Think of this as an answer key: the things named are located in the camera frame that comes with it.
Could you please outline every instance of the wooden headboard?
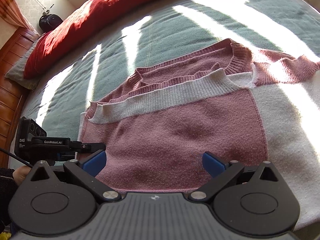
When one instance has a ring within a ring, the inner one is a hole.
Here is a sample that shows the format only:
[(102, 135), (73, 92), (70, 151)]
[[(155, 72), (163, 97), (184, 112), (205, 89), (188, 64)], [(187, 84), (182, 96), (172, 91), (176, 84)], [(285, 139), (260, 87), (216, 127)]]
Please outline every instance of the wooden headboard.
[[(7, 71), (30, 49), (38, 37), (18, 28), (0, 49), (0, 147), (9, 151), (29, 90), (4, 77)], [(8, 167), (9, 157), (0, 152), (0, 167)]]

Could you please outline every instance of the orange curtain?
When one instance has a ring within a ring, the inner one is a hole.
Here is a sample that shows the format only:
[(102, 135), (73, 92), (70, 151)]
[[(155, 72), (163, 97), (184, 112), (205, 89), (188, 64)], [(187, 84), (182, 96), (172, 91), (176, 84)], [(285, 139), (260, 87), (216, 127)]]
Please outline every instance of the orange curtain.
[(15, 0), (0, 0), (0, 17), (9, 24), (16, 27), (24, 27), (37, 33), (20, 11)]

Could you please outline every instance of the pink and white sweater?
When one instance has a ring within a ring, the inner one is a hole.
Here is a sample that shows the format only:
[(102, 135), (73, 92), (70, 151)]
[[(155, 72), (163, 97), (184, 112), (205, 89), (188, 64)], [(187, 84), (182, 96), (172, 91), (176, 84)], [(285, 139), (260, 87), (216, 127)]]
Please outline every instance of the pink and white sweater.
[(297, 228), (318, 220), (319, 66), (268, 50), (251, 57), (240, 44), (222, 42), (233, 48), (228, 61), (199, 70), (184, 64), (199, 58), (187, 57), (173, 63), (184, 64), (180, 71), (166, 63), (137, 69), (124, 93), (91, 104), (79, 139), (106, 144), (97, 178), (119, 192), (191, 192), (210, 180), (205, 151), (245, 165), (270, 160), (299, 200)]

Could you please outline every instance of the red blanket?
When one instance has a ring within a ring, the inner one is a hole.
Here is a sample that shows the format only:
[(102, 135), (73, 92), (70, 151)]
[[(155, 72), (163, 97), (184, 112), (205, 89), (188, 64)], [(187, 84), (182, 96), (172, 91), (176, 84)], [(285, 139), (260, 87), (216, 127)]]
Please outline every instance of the red blanket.
[(40, 76), (70, 50), (137, 6), (152, 0), (89, 0), (44, 35), (31, 53), (24, 78)]

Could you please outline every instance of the gray pillow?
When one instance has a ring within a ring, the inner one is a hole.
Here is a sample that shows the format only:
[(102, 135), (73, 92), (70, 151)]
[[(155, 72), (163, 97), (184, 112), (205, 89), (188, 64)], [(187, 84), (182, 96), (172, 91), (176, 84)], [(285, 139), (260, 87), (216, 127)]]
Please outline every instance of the gray pillow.
[(27, 60), (30, 57), (30, 54), (35, 49), (36, 45), (38, 44), (39, 39), (40, 39), (40, 37), (38, 39), (36, 39), (36, 41), (33, 43), (31, 48), (5, 74), (6, 78), (11, 79), (11, 80), (17, 82), (18, 84), (22, 85), (23, 87), (30, 89), (30, 90), (33, 90), (37, 87), (40, 78), (24, 79), (23, 72), (24, 72), (24, 68), (26, 66)]

